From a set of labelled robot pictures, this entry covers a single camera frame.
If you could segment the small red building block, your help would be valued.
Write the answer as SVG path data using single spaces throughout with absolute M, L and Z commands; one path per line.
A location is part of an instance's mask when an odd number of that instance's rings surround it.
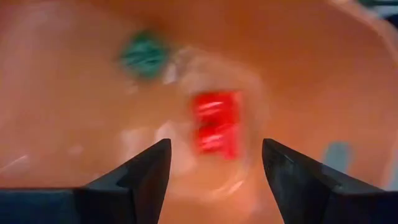
M 241 93 L 233 90 L 206 91 L 192 98 L 195 122 L 193 140 L 200 154 L 239 156 Z

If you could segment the small green building block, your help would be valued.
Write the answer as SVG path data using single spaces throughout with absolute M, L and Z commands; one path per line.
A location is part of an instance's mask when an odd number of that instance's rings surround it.
M 145 79 L 158 77 L 169 58 L 168 45 L 151 30 L 135 33 L 119 57 L 124 66 Z

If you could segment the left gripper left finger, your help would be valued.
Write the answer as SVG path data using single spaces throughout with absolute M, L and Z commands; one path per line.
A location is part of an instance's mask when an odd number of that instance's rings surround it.
M 158 224 L 169 182 L 171 140 L 162 139 L 74 190 L 81 224 Z

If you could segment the orange plastic bin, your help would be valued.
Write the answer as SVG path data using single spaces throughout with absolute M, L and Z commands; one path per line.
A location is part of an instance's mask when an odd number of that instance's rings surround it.
M 160 75 L 119 57 L 151 30 Z M 241 93 L 239 156 L 200 154 L 192 98 Z M 276 141 L 398 190 L 398 30 L 353 0 L 0 0 L 0 187 L 88 184 L 172 140 L 159 224 L 283 224 Z

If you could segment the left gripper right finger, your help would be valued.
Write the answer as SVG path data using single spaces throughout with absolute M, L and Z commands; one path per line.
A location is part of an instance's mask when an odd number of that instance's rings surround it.
M 285 224 L 382 224 L 382 190 L 273 139 L 262 142 L 265 176 Z

